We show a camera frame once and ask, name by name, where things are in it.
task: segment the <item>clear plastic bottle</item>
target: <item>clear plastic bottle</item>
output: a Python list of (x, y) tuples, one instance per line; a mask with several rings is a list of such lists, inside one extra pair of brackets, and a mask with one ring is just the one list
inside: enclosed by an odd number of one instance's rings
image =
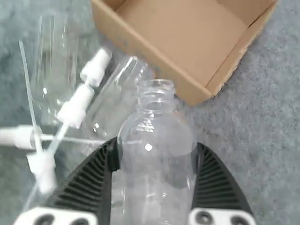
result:
[(30, 81), (41, 123), (55, 125), (62, 104), (75, 91), (78, 36), (63, 13), (43, 15), (37, 40), (35, 73)]
[(89, 138), (116, 137), (126, 118), (135, 110), (135, 84), (154, 78), (147, 63), (124, 57), (87, 112), (83, 129)]
[(138, 84), (137, 110), (118, 135), (125, 224), (183, 225), (191, 207), (195, 138), (175, 110), (174, 88), (157, 84)]

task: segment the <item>white pump cap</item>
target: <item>white pump cap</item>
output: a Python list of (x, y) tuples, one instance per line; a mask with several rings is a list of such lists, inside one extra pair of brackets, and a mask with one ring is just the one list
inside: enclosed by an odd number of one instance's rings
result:
[(108, 49), (100, 48), (97, 54), (86, 63), (80, 72), (80, 78), (88, 82), (91, 87), (99, 87), (105, 69), (112, 58), (112, 53)]
[(54, 155), (49, 151), (27, 155), (30, 171), (34, 174), (38, 189), (48, 194), (57, 186)]
[(56, 116), (57, 119), (62, 123), (68, 123), (70, 127), (79, 129), (94, 93), (90, 86), (81, 84), (71, 100), (63, 104)]
[(0, 144), (16, 146), (19, 149), (34, 150), (35, 146), (32, 144), (34, 136), (34, 128), (32, 125), (19, 125), (17, 127), (3, 127), (0, 129)]

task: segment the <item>cardboard box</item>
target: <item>cardboard box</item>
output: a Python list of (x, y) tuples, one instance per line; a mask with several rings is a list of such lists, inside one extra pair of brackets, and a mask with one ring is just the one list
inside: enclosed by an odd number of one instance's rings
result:
[(171, 79), (190, 105), (216, 95), (276, 0), (91, 0), (95, 26)]

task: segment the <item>ribbed grip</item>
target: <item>ribbed grip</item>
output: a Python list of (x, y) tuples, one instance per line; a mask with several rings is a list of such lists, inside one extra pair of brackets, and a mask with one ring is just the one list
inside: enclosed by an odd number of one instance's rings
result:
[(240, 187), (218, 156), (198, 143), (200, 163), (193, 196), (193, 208), (244, 210), (251, 208)]
[(48, 198), (45, 206), (94, 213), (101, 225), (109, 225), (112, 170), (110, 152), (116, 138), (86, 158)]

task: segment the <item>bottle neck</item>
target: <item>bottle neck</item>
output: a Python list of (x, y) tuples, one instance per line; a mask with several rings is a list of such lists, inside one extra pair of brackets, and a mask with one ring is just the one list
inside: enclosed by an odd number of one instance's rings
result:
[(172, 81), (146, 80), (136, 85), (137, 110), (142, 113), (166, 113), (174, 111), (176, 100)]

